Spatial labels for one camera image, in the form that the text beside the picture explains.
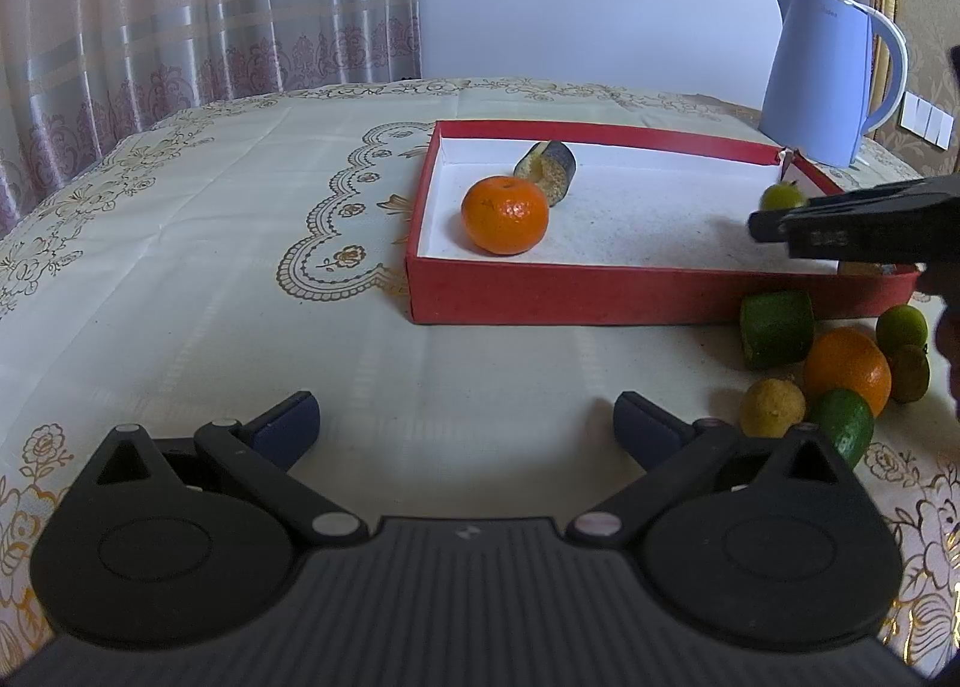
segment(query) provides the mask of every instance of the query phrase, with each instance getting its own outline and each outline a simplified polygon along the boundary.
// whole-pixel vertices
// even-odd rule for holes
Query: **curtain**
[[[416,0],[0,0],[0,236],[182,108],[419,77]]]

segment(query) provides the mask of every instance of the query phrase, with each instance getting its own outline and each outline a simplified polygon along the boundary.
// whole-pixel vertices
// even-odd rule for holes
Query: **wall switch panel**
[[[947,150],[953,132],[953,116],[907,91],[901,108],[901,127]]]
[[[917,127],[917,103],[919,99],[909,91],[904,94],[904,108],[901,109],[901,126],[908,132],[915,132]]]

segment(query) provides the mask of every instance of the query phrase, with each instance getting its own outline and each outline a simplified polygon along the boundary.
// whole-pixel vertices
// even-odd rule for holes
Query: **electric kettle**
[[[884,14],[853,0],[776,0],[784,28],[760,115],[760,132],[813,161],[853,163],[863,134],[894,113],[906,90],[906,39]],[[874,33],[893,77],[870,113]]]

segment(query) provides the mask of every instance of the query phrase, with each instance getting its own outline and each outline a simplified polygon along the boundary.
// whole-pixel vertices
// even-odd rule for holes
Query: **orange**
[[[890,399],[890,365],[869,337],[850,327],[832,329],[813,341],[803,363],[803,391],[808,402],[831,389],[850,389],[880,416]]]
[[[494,175],[473,184],[460,206],[470,239],[491,254],[529,251],[544,239],[550,206],[539,187]]]

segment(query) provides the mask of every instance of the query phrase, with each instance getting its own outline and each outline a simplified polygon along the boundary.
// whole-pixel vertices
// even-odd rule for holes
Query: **ridged black surface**
[[[861,687],[919,685],[879,642],[748,652],[690,631],[626,559],[549,520],[387,520],[364,546],[310,556],[246,628],[181,650],[61,636],[11,687]]]

